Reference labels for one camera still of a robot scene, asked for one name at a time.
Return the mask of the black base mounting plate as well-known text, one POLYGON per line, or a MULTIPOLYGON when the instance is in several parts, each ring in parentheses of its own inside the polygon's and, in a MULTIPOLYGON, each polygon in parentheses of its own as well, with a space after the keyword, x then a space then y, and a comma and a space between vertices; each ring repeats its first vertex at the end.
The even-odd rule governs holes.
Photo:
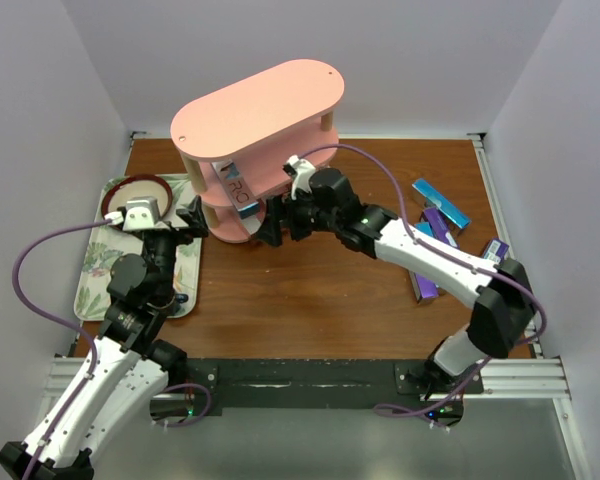
POLYGON ((391 403, 414 410, 460 382, 429 383, 422 360, 190 358, 183 379, 208 389, 210 416, 231 408, 362 409, 391 403))

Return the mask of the purple toothpaste box right edge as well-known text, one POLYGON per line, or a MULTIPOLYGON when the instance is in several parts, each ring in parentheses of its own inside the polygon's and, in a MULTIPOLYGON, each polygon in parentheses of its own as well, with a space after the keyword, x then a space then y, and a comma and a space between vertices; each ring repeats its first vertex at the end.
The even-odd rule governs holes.
POLYGON ((510 246, 501 239, 492 238, 485 246, 481 257, 494 264, 501 263, 508 255, 510 246))

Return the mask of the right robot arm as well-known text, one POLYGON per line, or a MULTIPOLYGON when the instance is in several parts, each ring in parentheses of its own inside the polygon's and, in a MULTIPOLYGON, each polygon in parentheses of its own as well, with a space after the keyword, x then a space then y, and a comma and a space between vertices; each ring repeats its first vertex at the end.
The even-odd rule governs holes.
POLYGON ((471 309, 467 326, 441 341, 414 374, 416 382, 443 389, 481 360, 507 358, 540 313, 518 261, 493 263, 425 235, 394 212, 362 202, 337 169, 286 171, 291 189, 266 200, 257 239, 279 246, 285 233, 300 241, 329 232, 349 250, 426 277, 471 309))

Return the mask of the pink three-tier shelf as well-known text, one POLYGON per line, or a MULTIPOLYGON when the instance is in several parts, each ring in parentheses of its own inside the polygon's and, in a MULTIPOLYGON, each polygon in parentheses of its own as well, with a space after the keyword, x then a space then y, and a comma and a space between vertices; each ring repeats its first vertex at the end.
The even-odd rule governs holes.
POLYGON ((333 66, 313 59, 283 62, 183 106, 170 135, 201 197, 211 233, 226 243, 244 243, 248 234, 212 163, 232 160, 261 204, 291 189, 283 170, 293 155, 317 169, 333 158, 339 134, 333 113, 345 81, 333 66))

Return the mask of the purple toothpaste box lower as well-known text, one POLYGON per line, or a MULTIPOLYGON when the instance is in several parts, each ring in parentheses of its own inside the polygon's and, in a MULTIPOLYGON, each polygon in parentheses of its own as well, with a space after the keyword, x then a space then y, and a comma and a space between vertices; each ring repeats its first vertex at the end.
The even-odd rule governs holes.
POLYGON ((409 271, 409 278, 418 305, 432 303, 434 300, 446 294, 446 291, 440 288, 435 282, 420 274, 409 271))

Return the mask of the purple toothpaste box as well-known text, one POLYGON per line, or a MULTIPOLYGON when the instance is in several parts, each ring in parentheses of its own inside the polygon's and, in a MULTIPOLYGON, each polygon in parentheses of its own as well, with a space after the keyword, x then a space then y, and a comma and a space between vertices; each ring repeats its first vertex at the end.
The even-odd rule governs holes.
POLYGON ((435 282, 420 274, 409 271, 409 278, 418 305, 432 303, 434 300, 446 294, 446 291, 440 288, 435 282))
POLYGON ((433 232, 433 236, 454 248, 458 248, 458 243, 451 234, 451 231, 443 218, 442 214, 436 207, 427 207, 421 214, 421 220, 426 221, 433 232))

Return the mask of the purple toothpaste box upper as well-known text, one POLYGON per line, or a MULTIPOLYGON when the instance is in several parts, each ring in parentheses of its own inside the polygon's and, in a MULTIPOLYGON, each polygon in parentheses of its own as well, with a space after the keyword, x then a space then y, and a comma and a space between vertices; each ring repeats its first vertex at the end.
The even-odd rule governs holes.
POLYGON ((451 234, 451 231, 443 218, 442 214, 436 207, 427 207, 421 214, 421 220, 426 221, 433 232, 433 236, 454 248, 458 248, 458 243, 451 234))

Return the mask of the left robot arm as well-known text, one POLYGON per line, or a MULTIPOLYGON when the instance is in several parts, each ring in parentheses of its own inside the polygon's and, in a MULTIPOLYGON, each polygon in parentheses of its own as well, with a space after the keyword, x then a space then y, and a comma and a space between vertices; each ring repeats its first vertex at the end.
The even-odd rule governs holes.
POLYGON ((98 450, 133 413, 186 370, 187 355, 157 338, 165 320, 188 297, 174 287, 177 250, 209 234, 200 197, 177 209, 181 224, 159 216, 153 197, 86 224, 115 226, 140 240, 140 253, 124 254, 110 270, 106 309, 96 336, 35 305, 20 283, 27 246, 12 269, 16 296, 31 311, 66 326, 88 343, 89 352, 59 400, 22 441, 6 443, 0 465, 13 479, 90 479, 98 450))

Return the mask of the dark red rimmed plate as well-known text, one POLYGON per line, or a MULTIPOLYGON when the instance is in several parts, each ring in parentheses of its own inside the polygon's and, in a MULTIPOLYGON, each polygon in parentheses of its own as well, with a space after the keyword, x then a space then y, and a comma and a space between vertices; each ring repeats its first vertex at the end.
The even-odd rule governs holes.
POLYGON ((114 178, 103 187, 100 216, 104 218, 136 197, 154 197, 157 200, 160 219, 166 216, 173 204, 172 189, 162 177, 138 174, 114 178))

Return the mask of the blue toothpaste box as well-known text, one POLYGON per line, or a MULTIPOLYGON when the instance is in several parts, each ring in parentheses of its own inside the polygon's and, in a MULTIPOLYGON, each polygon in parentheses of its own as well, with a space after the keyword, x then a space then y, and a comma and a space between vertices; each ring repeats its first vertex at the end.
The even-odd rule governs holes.
POLYGON ((453 229, 463 231, 471 224, 470 218, 464 212, 424 178, 413 182, 411 188, 412 198, 419 206, 437 208, 453 229))
POLYGON ((240 219, 250 218, 261 211, 260 202, 232 160, 213 162, 212 167, 240 219))
POLYGON ((433 239, 436 239, 436 235, 434 233, 434 230, 433 230, 432 226, 428 222, 426 222, 426 221, 424 221, 424 222, 418 222, 418 223, 416 223, 414 225, 414 227, 419 232, 421 232, 421 233, 423 233, 423 234, 425 234, 425 235, 427 235, 427 236, 429 236, 429 237, 431 237, 433 239))

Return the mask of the floral serving tray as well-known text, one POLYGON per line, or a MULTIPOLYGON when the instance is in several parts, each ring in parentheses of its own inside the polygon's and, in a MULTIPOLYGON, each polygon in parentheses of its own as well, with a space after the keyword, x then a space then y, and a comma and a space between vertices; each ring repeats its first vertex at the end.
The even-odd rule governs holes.
MULTIPOLYGON (((176 216, 176 210, 189 204, 195 192, 186 174, 162 174, 171 187, 173 204, 164 217, 173 226, 182 224, 176 216)), ((96 218, 102 219, 99 207, 96 218)), ((189 296, 184 304, 178 304, 173 314, 175 318, 188 315, 197 302, 199 270, 202 241, 195 240, 189 245, 178 247, 174 270, 173 286, 176 292, 189 296)), ((82 321, 101 321, 110 305, 106 288, 110 281, 110 269, 113 263, 127 253, 139 254, 142 242, 117 227, 99 227, 91 231, 80 279, 74 300, 74 313, 82 321)))

